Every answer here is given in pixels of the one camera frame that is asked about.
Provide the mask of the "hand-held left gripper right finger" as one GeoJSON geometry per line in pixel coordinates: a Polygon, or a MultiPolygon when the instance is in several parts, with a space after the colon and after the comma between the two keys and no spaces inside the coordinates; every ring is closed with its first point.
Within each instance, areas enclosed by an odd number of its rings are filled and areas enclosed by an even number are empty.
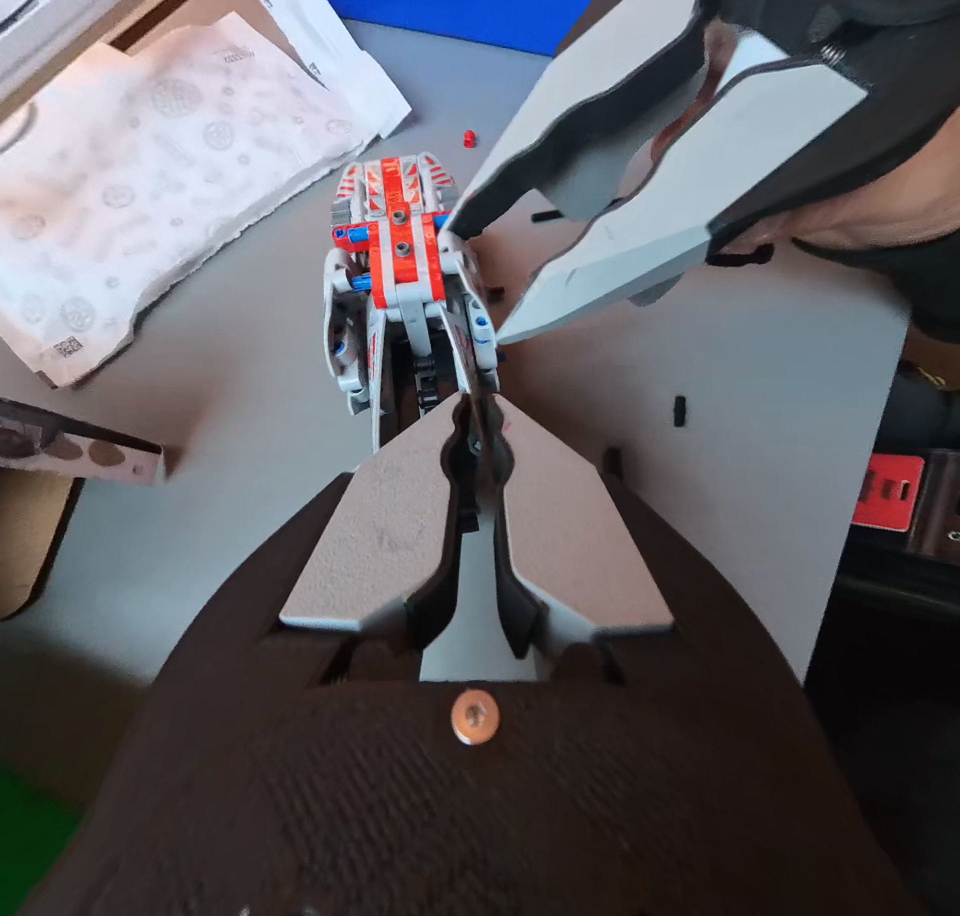
{"type": "Polygon", "coordinates": [[[499,620],[517,658],[670,631],[659,586],[597,468],[501,395],[489,401],[499,620]]]}

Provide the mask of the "brown box stand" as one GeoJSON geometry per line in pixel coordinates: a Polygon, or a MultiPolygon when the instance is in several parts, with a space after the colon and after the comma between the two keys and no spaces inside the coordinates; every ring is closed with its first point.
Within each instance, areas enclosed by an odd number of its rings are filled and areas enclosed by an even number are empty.
{"type": "Polygon", "coordinates": [[[42,596],[84,480],[45,471],[1,471],[1,620],[42,596]]]}

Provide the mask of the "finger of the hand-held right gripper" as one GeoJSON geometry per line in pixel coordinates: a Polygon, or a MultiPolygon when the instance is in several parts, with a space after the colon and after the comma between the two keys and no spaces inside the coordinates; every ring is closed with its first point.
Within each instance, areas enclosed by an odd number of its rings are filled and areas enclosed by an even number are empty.
{"type": "Polygon", "coordinates": [[[716,51],[700,37],[697,66],[655,99],[654,60],[593,104],[626,124],[588,141],[531,182],[580,236],[531,276],[498,331],[509,346],[608,304],[655,296],[708,256],[718,222],[742,197],[858,106],[867,90],[822,60],[788,58],[757,34],[733,37],[734,75],[713,81],[716,51]]]}
{"type": "Polygon", "coordinates": [[[706,74],[701,0],[621,0],[553,58],[451,211],[477,236],[537,191],[572,221],[607,208],[636,152],[706,74]]]}

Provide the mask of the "green plastic bin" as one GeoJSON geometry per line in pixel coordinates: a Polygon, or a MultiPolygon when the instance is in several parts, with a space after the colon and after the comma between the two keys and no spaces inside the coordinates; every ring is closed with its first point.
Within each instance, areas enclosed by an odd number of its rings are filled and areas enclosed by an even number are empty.
{"type": "Polygon", "coordinates": [[[1,769],[1,914],[15,914],[64,851],[83,813],[1,769]]]}

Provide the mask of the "printed paper bag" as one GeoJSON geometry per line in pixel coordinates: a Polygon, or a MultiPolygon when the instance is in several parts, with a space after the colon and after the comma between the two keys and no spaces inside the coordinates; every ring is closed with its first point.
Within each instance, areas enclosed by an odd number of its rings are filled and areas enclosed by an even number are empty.
{"type": "Polygon", "coordinates": [[[341,93],[235,13],[135,56],[94,46],[25,110],[2,155],[2,340],[54,389],[373,139],[341,93]]]}

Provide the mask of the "person's right forearm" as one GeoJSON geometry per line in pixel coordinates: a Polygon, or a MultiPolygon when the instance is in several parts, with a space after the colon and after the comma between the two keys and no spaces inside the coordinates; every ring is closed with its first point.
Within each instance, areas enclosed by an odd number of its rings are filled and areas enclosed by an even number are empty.
{"type": "Polygon", "coordinates": [[[959,231],[898,247],[838,250],[793,239],[822,260],[884,275],[911,309],[918,330],[935,341],[959,345],[959,231]]]}

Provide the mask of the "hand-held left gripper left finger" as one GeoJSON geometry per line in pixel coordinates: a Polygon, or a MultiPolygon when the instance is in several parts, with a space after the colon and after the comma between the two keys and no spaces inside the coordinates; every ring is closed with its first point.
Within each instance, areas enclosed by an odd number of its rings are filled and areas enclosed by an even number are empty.
{"type": "Polygon", "coordinates": [[[354,471],[280,610],[288,627],[426,648],[457,605],[461,488],[453,395],[354,471]]]}

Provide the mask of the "white torn paper bag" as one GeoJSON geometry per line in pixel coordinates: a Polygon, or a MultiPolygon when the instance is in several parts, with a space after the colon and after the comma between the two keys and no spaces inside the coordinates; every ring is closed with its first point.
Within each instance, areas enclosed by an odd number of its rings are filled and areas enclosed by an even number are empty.
{"type": "Polygon", "coordinates": [[[370,137],[387,139],[411,106],[381,65],[354,41],[328,0],[259,0],[301,62],[340,95],[370,137]]]}

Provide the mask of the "person's right hand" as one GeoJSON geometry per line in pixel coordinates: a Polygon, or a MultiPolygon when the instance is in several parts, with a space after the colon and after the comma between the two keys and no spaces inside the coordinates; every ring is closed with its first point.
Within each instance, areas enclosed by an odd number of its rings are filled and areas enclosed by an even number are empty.
{"type": "Polygon", "coordinates": [[[959,227],[958,113],[918,154],[878,180],[791,212],[775,235],[826,250],[918,245],[959,227]]]}

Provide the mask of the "red grey lego vehicle model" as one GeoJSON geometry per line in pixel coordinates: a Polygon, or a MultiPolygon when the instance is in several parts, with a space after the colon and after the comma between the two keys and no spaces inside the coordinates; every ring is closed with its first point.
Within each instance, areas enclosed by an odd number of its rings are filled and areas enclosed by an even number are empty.
{"type": "Polygon", "coordinates": [[[373,451],[450,394],[499,391],[502,355],[479,262],[447,228],[459,200],[438,157],[354,160],[331,203],[322,271],[328,371],[373,451]]]}

